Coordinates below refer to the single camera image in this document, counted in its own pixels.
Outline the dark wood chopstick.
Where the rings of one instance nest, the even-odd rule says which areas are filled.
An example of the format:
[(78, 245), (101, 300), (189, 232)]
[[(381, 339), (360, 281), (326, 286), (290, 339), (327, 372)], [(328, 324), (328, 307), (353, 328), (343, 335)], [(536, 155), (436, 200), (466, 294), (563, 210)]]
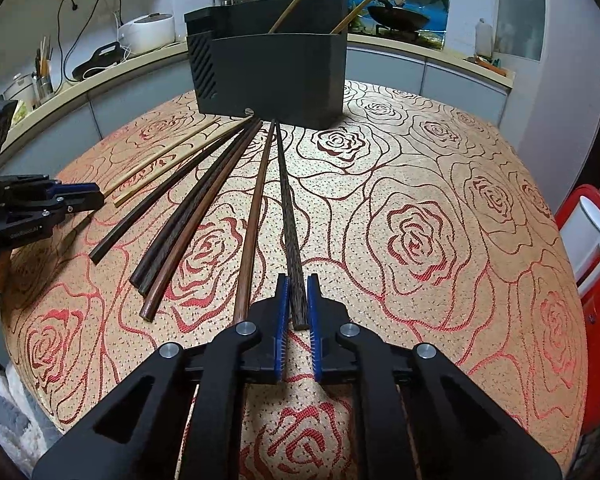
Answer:
[(90, 252), (91, 262), (94, 264), (99, 264), (107, 255), (107, 252), (110, 251), (111, 248), (117, 244), (117, 241), (131, 229), (131, 226), (140, 220), (144, 214), (154, 206), (154, 203), (157, 200), (166, 194), (172, 188), (172, 186), (176, 185), (180, 182), (184, 177), (186, 177), (195, 167), (197, 167), (201, 162), (203, 162), (209, 155), (211, 155), (217, 148), (222, 146), (229, 138), (234, 136), (239, 131), (242, 131), (244, 128), (244, 123), (248, 122), (248, 120), (244, 120), (243, 122), (234, 122), (233, 125), (228, 125), (219, 136), (217, 136), (214, 140), (211, 141), (209, 146), (205, 146), (204, 148), (200, 148), (197, 151), (192, 151), (186, 158), (186, 163), (178, 168), (164, 180), (160, 185), (158, 185), (148, 196), (146, 196), (140, 203), (138, 203), (121, 221), (119, 221), (116, 226), (98, 243), (98, 245)]
[(166, 257), (170, 254), (172, 247), (184, 230), (184, 226), (186, 226), (189, 216), (195, 210), (198, 200), (207, 193), (208, 188), (216, 178), (216, 175), (228, 162), (230, 156), (236, 152), (239, 144), (245, 140), (247, 134), (254, 128), (261, 126), (262, 122), (260, 119), (253, 119), (247, 128), (245, 128), (245, 131), (236, 136), (236, 139), (232, 144), (230, 144), (230, 146), (207, 169), (196, 185), (185, 196), (181, 205), (178, 206), (178, 209), (174, 211), (174, 214), (172, 214), (171, 218), (166, 222), (130, 277), (130, 283), (140, 293), (140, 296), (143, 298), (147, 296), (152, 283), (155, 281), (163, 263), (166, 261)]
[(277, 144), (280, 197), (282, 198), (291, 321), (295, 330), (307, 330), (309, 328), (309, 315), (308, 306), (306, 305), (306, 291), (304, 290), (303, 285), (303, 272), (297, 228), (296, 222), (294, 221), (294, 202), (292, 201), (291, 186), (288, 178), (282, 129), (280, 128), (278, 120), (274, 122), (274, 129)]
[(216, 194), (219, 193), (219, 190), (222, 188), (226, 179), (235, 168), (238, 160), (242, 157), (242, 154), (244, 154), (245, 149), (248, 148), (250, 142), (260, 131), (262, 124), (262, 120), (257, 119), (254, 124), (247, 129), (245, 137), (239, 142), (237, 148), (230, 153), (228, 161), (223, 162), (220, 168), (215, 170), (210, 181), (206, 184), (204, 192), (200, 197), (194, 200), (194, 210), (186, 217), (186, 225), (181, 229), (181, 232), (178, 233), (178, 239), (171, 247), (169, 255), (164, 258), (160, 271), (152, 282), (151, 289), (145, 297), (143, 307), (140, 309), (140, 317), (143, 320), (149, 323), (154, 320), (160, 302), (166, 292), (166, 288), (169, 286), (175, 271), (178, 270), (178, 265), (186, 253), (186, 249), (194, 237), (198, 226), (200, 226), (204, 215), (209, 210)]

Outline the utensil jar on counter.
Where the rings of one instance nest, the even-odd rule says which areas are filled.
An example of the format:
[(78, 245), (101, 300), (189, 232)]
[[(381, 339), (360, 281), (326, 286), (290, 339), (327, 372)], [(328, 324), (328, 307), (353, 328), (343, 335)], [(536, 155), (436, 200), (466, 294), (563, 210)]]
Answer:
[(52, 60), (52, 45), (50, 37), (43, 36), (35, 51), (34, 73), (32, 75), (38, 104), (48, 101), (54, 88), (50, 78), (50, 61)]

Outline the black countertop appliance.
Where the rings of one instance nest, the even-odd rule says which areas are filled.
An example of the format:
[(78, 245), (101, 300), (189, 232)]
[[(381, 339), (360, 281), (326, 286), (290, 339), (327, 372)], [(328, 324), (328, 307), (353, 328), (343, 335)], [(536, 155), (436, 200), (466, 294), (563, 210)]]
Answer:
[(119, 41), (110, 42), (96, 49), (92, 56), (84, 63), (76, 66), (71, 75), (74, 80), (82, 81), (93, 77), (109, 67), (123, 61), (125, 50)]

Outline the white rice cooker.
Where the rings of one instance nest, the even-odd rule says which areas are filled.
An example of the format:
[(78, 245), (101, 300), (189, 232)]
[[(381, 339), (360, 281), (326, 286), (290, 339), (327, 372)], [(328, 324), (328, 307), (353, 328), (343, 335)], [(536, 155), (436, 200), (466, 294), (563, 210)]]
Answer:
[(151, 13), (134, 18), (118, 29), (118, 41), (131, 56), (160, 49), (176, 40), (172, 14)]

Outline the rose pattern tablecloth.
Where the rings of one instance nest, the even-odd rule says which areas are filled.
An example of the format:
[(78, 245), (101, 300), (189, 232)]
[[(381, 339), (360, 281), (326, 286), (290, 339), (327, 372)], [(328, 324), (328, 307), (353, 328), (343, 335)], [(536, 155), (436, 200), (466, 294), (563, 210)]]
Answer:
[[(102, 188), (202, 121), (185, 93), (129, 122), (58, 172)], [(392, 344), (435, 344), (567, 467), (586, 395), (586, 337), (550, 207), (498, 128), (422, 96), (349, 82), (339, 125), (283, 126), (305, 274)], [(259, 133), (204, 217), (161, 301), (140, 317), (130, 277), (198, 180), (163, 195), (99, 264), (90, 252), (158, 185), (70, 218), (12, 258), (8, 355), (60, 430), (167, 341), (193, 347), (232, 322), (242, 245), (266, 136)], [(286, 269), (272, 142), (252, 296)]]

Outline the white electric kettle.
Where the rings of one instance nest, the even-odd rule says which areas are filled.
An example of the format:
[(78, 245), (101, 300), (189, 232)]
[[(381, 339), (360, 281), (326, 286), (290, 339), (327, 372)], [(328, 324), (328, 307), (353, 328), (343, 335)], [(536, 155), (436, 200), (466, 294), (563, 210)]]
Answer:
[(600, 280), (600, 193), (576, 197), (559, 233), (584, 298)]

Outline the dark green utensil holder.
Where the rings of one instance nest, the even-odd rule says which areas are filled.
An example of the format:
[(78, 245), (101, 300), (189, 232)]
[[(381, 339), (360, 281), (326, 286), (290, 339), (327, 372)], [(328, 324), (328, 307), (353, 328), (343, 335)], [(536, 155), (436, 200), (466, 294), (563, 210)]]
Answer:
[(347, 36), (332, 29), (347, 0), (292, 0), (208, 6), (184, 15), (198, 110), (326, 129), (341, 116)]

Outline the black wok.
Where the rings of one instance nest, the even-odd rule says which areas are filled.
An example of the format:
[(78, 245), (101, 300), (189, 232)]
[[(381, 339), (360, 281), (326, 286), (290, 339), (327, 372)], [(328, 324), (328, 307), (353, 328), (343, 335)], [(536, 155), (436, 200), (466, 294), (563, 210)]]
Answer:
[(378, 0), (367, 8), (370, 17), (379, 25), (399, 32), (417, 32), (430, 21), (428, 16), (395, 6), (390, 0)]

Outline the white plastic bottle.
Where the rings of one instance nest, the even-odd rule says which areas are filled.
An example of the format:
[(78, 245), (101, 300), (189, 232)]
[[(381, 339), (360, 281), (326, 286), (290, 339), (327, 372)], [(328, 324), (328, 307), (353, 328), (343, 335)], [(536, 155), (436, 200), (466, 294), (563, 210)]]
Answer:
[(493, 27), (480, 18), (475, 27), (475, 54), (483, 58), (492, 58), (493, 54)]

